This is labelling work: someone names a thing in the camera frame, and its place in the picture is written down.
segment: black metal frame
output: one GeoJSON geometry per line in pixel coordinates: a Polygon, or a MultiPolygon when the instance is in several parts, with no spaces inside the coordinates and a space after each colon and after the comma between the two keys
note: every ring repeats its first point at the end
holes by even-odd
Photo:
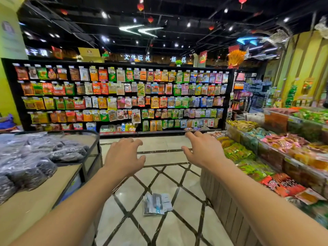
{"type": "MultiPolygon", "coordinates": [[[[46,66],[46,65],[52,65],[52,66],[56,66],[56,65],[62,65],[64,68],[69,68],[69,66],[75,66],[78,68],[78,66],[84,66],[86,68],[89,68],[90,66],[96,66],[97,68],[99,66],[101,67],[111,67],[114,66],[116,69],[118,67],[121,67],[123,69],[126,68],[153,68],[155,69],[166,69],[168,71],[170,70],[182,70],[182,71],[186,71],[186,70],[203,70],[203,71],[207,71],[207,70],[216,70],[216,71],[228,71],[229,72],[229,78],[228,78],[228,85],[227,85],[227,89],[226,89],[226,94],[224,95],[220,95],[220,96],[224,96],[224,102],[223,102],[223,106],[217,106],[217,108],[222,107],[224,108],[223,111],[223,116],[222,119],[219,120],[219,125],[218,128],[219,129],[223,129],[224,128],[224,124],[225,124],[225,120],[226,120],[226,116],[227,116],[227,109],[229,107],[229,101],[230,101],[230,93],[232,91],[233,88],[233,79],[234,79],[234,70],[229,70],[229,69],[215,69],[215,68],[199,68],[199,67],[190,67],[190,66],[182,66],[182,67],[176,67],[176,66],[162,66],[162,65],[131,65],[131,64],[127,64],[127,63],[89,63],[89,62],[76,62],[76,61],[42,61],[42,60],[14,60],[14,59],[5,59],[2,58],[2,64],[4,66],[5,69],[5,73],[7,76],[7,80],[10,86],[10,90],[11,93],[13,95],[14,98],[14,102],[16,104],[16,108],[18,111],[18,115],[19,118],[21,120],[23,129],[25,131],[34,131],[35,128],[31,126],[31,116],[27,113],[28,110],[25,108],[24,102],[22,100],[22,96],[24,96],[23,90],[20,86],[20,83],[18,83],[17,81],[17,74],[15,71],[15,68],[13,66],[13,63],[18,63],[20,65],[24,65],[24,64],[40,64],[41,66],[46,66]]],[[[74,82],[71,80],[70,74],[67,74],[68,76],[68,82],[74,82]]],[[[126,93],[125,96],[132,96],[132,93],[126,93]]],[[[158,94],[150,94],[149,96],[158,96],[158,94]]],[[[150,108],[150,107],[138,107],[138,109],[142,110],[142,108],[150,108]]],[[[124,122],[124,120],[121,121],[114,121],[114,122],[95,122],[97,124],[97,131],[100,131],[100,127],[101,125],[106,125],[106,124],[121,124],[122,122],[124,122]]],[[[163,132],[157,132],[158,134],[160,133],[166,133],[166,132],[171,132],[171,133],[181,133],[183,132],[183,130],[177,130],[176,128],[168,128],[163,132]]]]}

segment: hand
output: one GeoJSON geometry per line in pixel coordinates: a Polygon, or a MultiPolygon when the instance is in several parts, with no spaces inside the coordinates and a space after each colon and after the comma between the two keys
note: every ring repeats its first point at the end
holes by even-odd
{"type": "Polygon", "coordinates": [[[145,164],[145,155],[137,158],[137,149],[142,144],[142,140],[134,141],[132,138],[122,138],[118,142],[113,142],[107,152],[104,168],[122,178],[132,176],[145,164]]]}
{"type": "Polygon", "coordinates": [[[185,135],[191,142],[193,152],[186,146],[181,148],[192,164],[213,171],[218,162],[227,160],[221,143],[210,134],[196,131],[194,134],[187,132],[185,135]]]}

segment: ceiling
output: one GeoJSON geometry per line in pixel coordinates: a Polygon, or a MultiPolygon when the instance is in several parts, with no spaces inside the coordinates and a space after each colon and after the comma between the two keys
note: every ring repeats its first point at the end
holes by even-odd
{"type": "Polygon", "coordinates": [[[32,47],[94,47],[101,52],[104,48],[118,53],[180,56],[193,50],[208,50],[216,57],[237,44],[238,37],[249,36],[251,30],[275,32],[279,28],[277,22],[288,17],[285,25],[296,34],[310,30],[314,11],[315,23],[328,14],[327,0],[247,0],[242,8],[238,0],[144,0],[143,12],[138,11],[138,3],[139,0],[25,0],[18,18],[22,30],[29,34],[24,33],[25,43],[32,47]],[[149,31],[157,37],[119,29],[136,24],[162,29],[149,31]]]}

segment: tile floor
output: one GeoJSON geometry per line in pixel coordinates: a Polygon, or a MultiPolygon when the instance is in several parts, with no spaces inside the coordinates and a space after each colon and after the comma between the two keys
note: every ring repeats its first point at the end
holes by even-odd
{"type": "MultiPolygon", "coordinates": [[[[141,137],[138,154],[145,167],[125,179],[105,203],[97,246],[233,246],[199,184],[201,169],[188,163],[181,146],[191,148],[185,136],[141,137]],[[143,216],[145,193],[167,193],[173,211],[143,216]]],[[[102,139],[103,157],[119,139],[102,139]]]]}

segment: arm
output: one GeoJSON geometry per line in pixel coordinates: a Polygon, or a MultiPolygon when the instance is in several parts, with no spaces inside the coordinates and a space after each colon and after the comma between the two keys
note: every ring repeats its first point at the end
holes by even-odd
{"type": "Polygon", "coordinates": [[[182,147],[187,159],[225,186],[264,246],[327,245],[328,230],[239,170],[214,137],[201,132],[186,137],[193,148],[182,147]]]}
{"type": "Polygon", "coordinates": [[[105,165],[94,177],[48,215],[36,222],[10,246],[75,246],[81,243],[100,207],[125,178],[142,169],[146,157],[137,159],[141,140],[114,142],[105,165]]]}

